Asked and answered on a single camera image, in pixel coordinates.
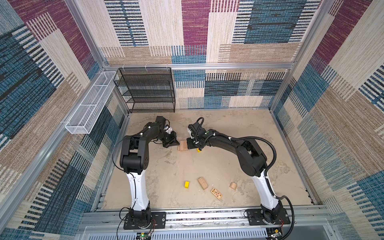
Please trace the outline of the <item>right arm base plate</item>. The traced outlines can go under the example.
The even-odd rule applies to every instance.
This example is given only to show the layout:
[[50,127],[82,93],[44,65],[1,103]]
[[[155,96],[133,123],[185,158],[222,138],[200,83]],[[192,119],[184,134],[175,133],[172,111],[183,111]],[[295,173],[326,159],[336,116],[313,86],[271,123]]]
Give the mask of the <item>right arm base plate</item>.
[[270,211],[268,209],[248,209],[246,210],[246,218],[248,218],[250,226],[266,226],[266,225],[290,225],[291,219],[286,209],[279,211]]

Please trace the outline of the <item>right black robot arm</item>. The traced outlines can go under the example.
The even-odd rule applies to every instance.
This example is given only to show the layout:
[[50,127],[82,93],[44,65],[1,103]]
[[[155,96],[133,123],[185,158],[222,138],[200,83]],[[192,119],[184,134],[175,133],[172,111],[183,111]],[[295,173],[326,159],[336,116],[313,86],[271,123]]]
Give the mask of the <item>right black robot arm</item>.
[[[188,149],[202,150],[204,147],[216,147],[235,154],[242,171],[253,179],[261,199],[263,220],[266,224],[274,224],[279,220],[284,208],[279,197],[275,194],[268,176],[268,170],[276,162],[275,147],[267,140],[248,136],[234,138],[216,130],[205,130],[202,124],[196,122],[188,125],[190,137],[187,138]],[[267,164],[267,156],[257,143],[266,143],[273,152],[271,163]]]

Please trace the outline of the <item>aluminium front rail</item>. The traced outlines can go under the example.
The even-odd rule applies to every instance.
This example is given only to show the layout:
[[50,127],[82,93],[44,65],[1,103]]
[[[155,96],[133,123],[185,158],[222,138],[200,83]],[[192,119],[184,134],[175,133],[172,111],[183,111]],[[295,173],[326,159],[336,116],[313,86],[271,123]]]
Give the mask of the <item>aluminium front rail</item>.
[[126,211],[85,213],[76,232],[77,240],[265,240],[282,233],[286,240],[342,239],[324,206],[295,206],[294,227],[250,226],[246,210],[255,207],[164,209],[164,229],[124,230]]

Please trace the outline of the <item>small wood cylinder block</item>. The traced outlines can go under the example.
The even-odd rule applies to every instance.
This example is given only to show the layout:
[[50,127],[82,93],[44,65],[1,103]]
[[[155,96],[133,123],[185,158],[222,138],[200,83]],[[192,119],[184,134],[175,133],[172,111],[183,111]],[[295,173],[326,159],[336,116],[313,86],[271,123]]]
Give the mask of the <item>small wood cylinder block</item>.
[[231,182],[231,183],[230,183],[230,188],[231,188],[232,190],[234,190],[234,191],[237,189],[237,186],[238,186],[238,185],[237,185],[237,183],[235,183],[235,182]]

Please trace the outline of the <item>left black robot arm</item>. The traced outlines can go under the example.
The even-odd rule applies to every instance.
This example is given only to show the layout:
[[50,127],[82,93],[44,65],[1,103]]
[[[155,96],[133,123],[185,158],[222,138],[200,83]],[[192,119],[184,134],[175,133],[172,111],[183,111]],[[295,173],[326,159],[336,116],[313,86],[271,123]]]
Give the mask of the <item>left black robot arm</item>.
[[149,229],[155,224],[146,190],[146,169],[150,161],[149,144],[161,141],[164,148],[179,146],[177,134],[163,116],[147,123],[143,130],[122,140],[120,168],[127,175],[131,188],[132,203],[124,217],[124,229]]

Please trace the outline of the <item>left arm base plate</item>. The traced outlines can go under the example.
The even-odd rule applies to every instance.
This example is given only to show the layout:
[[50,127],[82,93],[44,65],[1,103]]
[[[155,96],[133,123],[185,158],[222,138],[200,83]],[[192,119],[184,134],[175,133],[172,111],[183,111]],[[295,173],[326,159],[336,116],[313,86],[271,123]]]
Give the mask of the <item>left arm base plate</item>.
[[134,216],[128,213],[124,217],[124,230],[150,230],[164,229],[166,224],[166,212],[139,213]]

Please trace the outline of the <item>patterned wood block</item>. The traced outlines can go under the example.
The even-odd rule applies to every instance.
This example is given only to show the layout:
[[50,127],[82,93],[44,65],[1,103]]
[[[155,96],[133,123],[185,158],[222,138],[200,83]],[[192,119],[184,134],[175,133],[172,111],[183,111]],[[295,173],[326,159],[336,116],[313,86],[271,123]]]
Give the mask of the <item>patterned wood block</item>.
[[216,188],[212,188],[210,192],[218,200],[221,200],[223,197],[223,195]]

